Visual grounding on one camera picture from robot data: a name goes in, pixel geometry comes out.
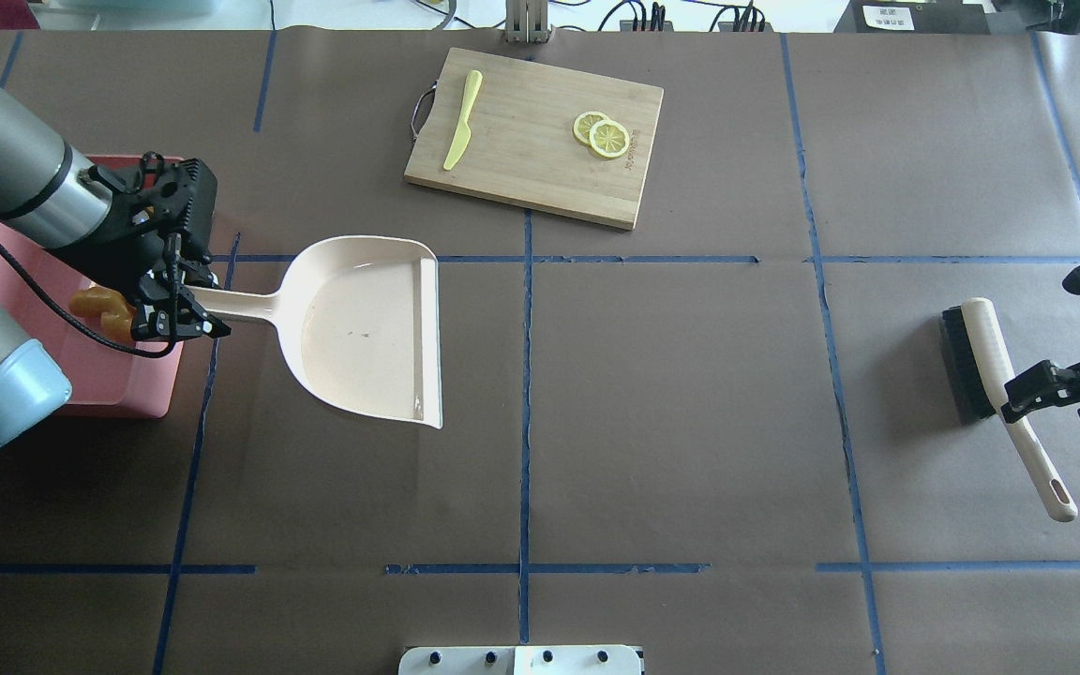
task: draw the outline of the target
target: wooden cutting board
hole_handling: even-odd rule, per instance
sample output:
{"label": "wooden cutting board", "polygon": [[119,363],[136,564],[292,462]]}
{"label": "wooden cutting board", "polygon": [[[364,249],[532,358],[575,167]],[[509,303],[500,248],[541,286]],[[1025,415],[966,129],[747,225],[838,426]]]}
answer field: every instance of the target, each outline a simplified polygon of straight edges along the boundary
{"label": "wooden cutting board", "polygon": [[[444,171],[471,69],[483,73],[469,116],[472,139],[453,171]],[[663,94],[659,86],[453,48],[407,181],[633,230]],[[604,160],[573,137],[573,119],[588,110],[624,124],[631,134],[624,157]]]}

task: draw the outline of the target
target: knife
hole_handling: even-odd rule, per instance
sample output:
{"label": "knife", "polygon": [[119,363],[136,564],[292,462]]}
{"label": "knife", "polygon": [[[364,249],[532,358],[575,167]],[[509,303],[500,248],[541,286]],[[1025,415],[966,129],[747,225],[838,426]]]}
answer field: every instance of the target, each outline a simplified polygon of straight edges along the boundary
{"label": "knife", "polygon": [[444,171],[453,171],[453,167],[461,161],[461,154],[469,146],[469,137],[473,135],[469,130],[469,112],[473,110],[473,103],[477,98],[477,91],[481,90],[481,71],[469,71],[465,78],[464,98],[461,99],[461,114],[458,116],[458,129],[453,133],[453,146],[449,146],[449,157],[444,158]]}

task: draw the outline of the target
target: lemon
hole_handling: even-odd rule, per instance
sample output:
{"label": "lemon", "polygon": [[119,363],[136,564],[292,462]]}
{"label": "lemon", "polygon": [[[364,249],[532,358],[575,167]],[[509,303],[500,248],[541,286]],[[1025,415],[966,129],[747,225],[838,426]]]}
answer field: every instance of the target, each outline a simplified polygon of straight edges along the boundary
{"label": "lemon", "polygon": [[627,151],[627,130],[622,124],[611,119],[605,119],[594,123],[586,134],[591,138],[591,149],[600,158],[609,160],[621,158]]}
{"label": "lemon", "polygon": [[573,137],[581,140],[582,146],[591,145],[591,137],[589,137],[591,127],[603,120],[609,119],[611,118],[606,117],[604,112],[599,112],[597,110],[588,110],[582,112],[582,114],[578,116],[578,119],[573,120]]}

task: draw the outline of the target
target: white label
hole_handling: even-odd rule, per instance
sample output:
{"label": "white label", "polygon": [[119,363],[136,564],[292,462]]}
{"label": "white label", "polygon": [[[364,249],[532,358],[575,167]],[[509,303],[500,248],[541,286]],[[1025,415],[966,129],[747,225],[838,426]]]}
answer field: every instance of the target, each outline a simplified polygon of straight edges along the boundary
{"label": "white label", "polygon": [[909,8],[870,8],[862,4],[865,12],[865,25],[879,27],[882,30],[914,30],[912,9]]}

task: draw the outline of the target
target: pink bin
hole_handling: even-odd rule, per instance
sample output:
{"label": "pink bin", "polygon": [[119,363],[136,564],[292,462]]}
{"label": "pink bin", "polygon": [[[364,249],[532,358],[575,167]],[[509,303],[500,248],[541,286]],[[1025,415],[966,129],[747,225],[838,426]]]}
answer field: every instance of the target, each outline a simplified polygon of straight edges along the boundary
{"label": "pink bin", "polygon": [[[138,158],[90,159],[108,166],[138,162]],[[0,224],[0,242],[32,274],[39,286],[66,309],[75,292],[90,286],[89,279],[3,224]],[[0,305],[27,334],[43,343],[44,350],[73,384],[72,396],[56,415],[159,418],[168,411],[177,364],[181,360],[180,345],[163,359],[134,357],[98,345],[40,302],[1,257]],[[98,329],[96,320],[85,321],[85,324],[91,329]],[[164,343],[144,342],[137,347],[158,352]]]}

